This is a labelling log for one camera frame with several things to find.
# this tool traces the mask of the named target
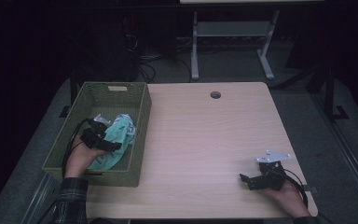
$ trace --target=wooden table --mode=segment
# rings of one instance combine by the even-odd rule
[[[264,83],[148,85],[153,101],[138,188],[90,186],[88,217],[286,217],[248,190],[239,173],[260,175],[256,157],[290,153],[285,169],[306,181]],[[221,97],[211,97],[219,91]],[[310,195],[310,212],[317,208]]]

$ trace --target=green plastic basket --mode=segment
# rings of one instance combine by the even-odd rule
[[[113,121],[118,114],[129,114],[136,128],[133,145],[129,145],[120,162],[110,170],[87,171],[84,177],[91,185],[137,187],[151,105],[146,83],[85,82],[42,169],[62,180],[63,155],[76,125],[83,119],[101,114]]]

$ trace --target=light blue cloth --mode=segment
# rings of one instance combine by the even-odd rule
[[[98,157],[90,166],[91,170],[109,170],[116,165],[127,150],[128,144],[132,143],[135,134],[132,120],[128,115],[118,115],[115,122],[105,131],[104,140],[112,143],[121,143],[121,148],[114,152],[108,152]]]

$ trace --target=round hole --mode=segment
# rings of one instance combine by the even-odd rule
[[[222,94],[220,94],[220,92],[218,92],[218,91],[211,92],[211,97],[214,99],[219,99],[221,96],[222,96]]]

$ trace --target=metal stand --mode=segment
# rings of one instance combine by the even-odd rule
[[[261,62],[261,65],[263,66],[264,73],[266,74],[267,79],[272,80],[274,79],[274,75],[272,74],[271,67],[269,67],[269,61],[267,60],[267,50],[269,50],[269,43],[271,42],[272,35],[274,34],[275,25],[277,23],[279,17],[279,10],[276,10],[274,12],[274,15],[272,16],[271,23],[268,27],[268,32],[266,35],[266,43],[264,44],[262,49],[257,50],[257,56],[258,59]]]
[[[341,105],[336,105],[338,114],[334,114],[334,81],[334,74],[331,69],[329,69],[326,75],[324,113],[332,122],[335,122],[336,119],[349,119],[348,114]]]
[[[266,55],[279,12],[279,10],[274,11],[271,21],[198,21],[197,11],[195,11],[193,20],[193,50],[191,52],[192,79],[197,80],[200,78],[197,57],[198,36],[265,36],[266,42],[262,49],[257,50],[257,56],[260,59],[267,79],[272,80],[274,75]]]

